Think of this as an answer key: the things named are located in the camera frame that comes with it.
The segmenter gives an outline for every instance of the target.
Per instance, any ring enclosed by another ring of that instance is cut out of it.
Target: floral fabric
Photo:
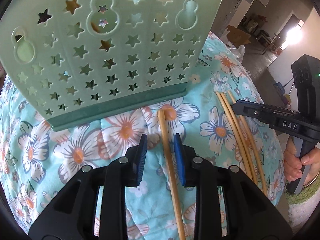
[[[156,111],[160,108],[165,111],[171,143],[173,135],[179,133],[185,145],[192,146],[198,155],[213,165],[227,168],[235,164],[244,169],[235,136],[215,92],[230,90],[236,99],[262,102],[246,70],[212,33],[192,71],[188,94],[183,98],[60,132],[50,129],[7,77],[0,96],[0,180],[19,225],[28,232],[42,210],[82,166],[108,165],[123,156],[129,147],[137,145],[141,134],[145,133],[148,153],[143,180],[139,187],[126,189],[129,239],[177,239]],[[276,205],[284,189],[279,141],[267,125],[256,119],[247,118],[247,121],[260,152],[268,198]],[[250,147],[245,132],[244,137]],[[258,174],[253,155],[252,159]],[[175,160],[174,165],[185,232],[188,238],[192,238],[196,190],[181,186]],[[221,188],[219,193],[225,234],[227,223]],[[99,233],[99,216],[98,209],[96,235]]]

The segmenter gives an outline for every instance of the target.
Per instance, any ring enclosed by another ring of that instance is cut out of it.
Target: wooden chopstick
[[[239,125],[239,122],[238,122],[238,119],[236,118],[236,115],[235,113],[233,112],[227,98],[226,98],[226,95],[224,93],[221,94],[221,97],[223,99],[223,101],[225,102],[230,114],[231,114],[231,117],[232,117],[232,120],[233,122],[235,123],[235,126],[236,126],[236,129],[238,130],[238,133],[239,133],[239,136],[240,136],[240,139],[242,141],[242,144],[244,146],[244,152],[245,152],[245,155],[247,156],[247,159],[248,159],[248,163],[249,163],[249,167],[250,167],[250,172],[251,172],[251,175],[252,175],[252,181],[258,185],[258,181],[257,181],[257,176],[256,176],[256,173],[254,171],[254,166],[253,166],[253,162],[252,162],[252,158],[251,158],[251,155],[250,155],[250,151],[248,149],[248,146],[245,142],[245,139],[244,139],[244,135],[242,133],[242,130],[240,128],[240,125]]]
[[[232,93],[228,90],[228,94],[231,98],[231,101],[232,103],[234,104],[236,102],[235,98],[233,97]],[[262,191],[263,193],[267,196],[268,195],[268,192],[267,192],[267,185],[266,185],[266,179],[265,179],[265,176],[264,176],[264,172],[263,172],[263,167],[261,165],[261,160],[260,160],[260,157],[259,157],[259,154],[258,154],[258,149],[257,149],[257,146],[254,142],[254,139],[253,139],[253,136],[252,136],[252,133],[249,129],[249,126],[247,124],[247,121],[245,120],[245,118],[242,116],[242,115],[239,115],[240,117],[240,121],[242,122],[242,125],[244,127],[244,130],[248,136],[248,139],[249,139],[249,142],[251,144],[251,148],[253,150],[253,154],[254,154],[254,158],[256,159],[256,163],[257,163],[257,166],[258,166],[258,171],[260,173],[260,178],[261,178],[261,185],[262,185]]]
[[[236,128],[236,125],[232,119],[232,116],[228,110],[228,107],[226,105],[226,103],[223,101],[220,93],[217,91],[216,92],[216,95],[222,105],[222,108],[227,116],[227,119],[230,123],[230,126],[231,126],[231,129],[233,131],[233,134],[235,135],[235,138],[236,138],[236,142],[238,144],[238,147],[239,147],[239,151],[240,151],[240,154],[241,154],[241,157],[242,157],[242,160],[243,160],[243,164],[244,164],[244,169],[245,169],[245,172],[247,174],[247,176],[252,180],[252,174],[251,174],[251,171],[250,171],[250,167],[249,167],[249,163],[248,163],[248,159],[247,159],[247,155],[245,154],[245,151],[244,151],[244,146],[242,144],[242,141],[241,141],[241,138],[240,138],[240,135],[239,135],[239,132]]]
[[[174,172],[172,154],[171,154],[170,144],[169,144],[168,130],[167,130],[167,125],[165,121],[164,111],[162,109],[158,110],[158,118],[159,118],[160,129],[161,129],[164,157],[165,157],[165,162],[168,169],[170,191],[172,196],[174,215],[176,217],[176,222],[177,222],[179,239],[186,240],[186,235],[184,232],[184,224],[182,221],[182,212],[181,212],[179,195],[178,195],[176,175]]]

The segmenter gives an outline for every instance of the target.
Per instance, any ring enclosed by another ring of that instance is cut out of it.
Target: metal screw
[[[201,163],[201,162],[203,162],[203,159],[202,159],[201,157],[198,157],[198,156],[197,156],[197,157],[194,157],[194,158],[193,158],[193,162],[194,162],[194,163]]]
[[[82,172],[89,172],[91,171],[91,166],[90,165],[85,165],[81,168]]]
[[[121,164],[127,163],[128,162],[128,158],[127,157],[120,157],[118,160]]]
[[[240,169],[239,169],[238,166],[232,165],[232,166],[230,167],[230,170],[231,170],[232,172],[234,172],[234,173],[237,173]]]

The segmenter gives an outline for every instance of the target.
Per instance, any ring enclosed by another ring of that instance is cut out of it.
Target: green plastic basket
[[[186,94],[221,0],[13,0],[0,60],[62,130]]]

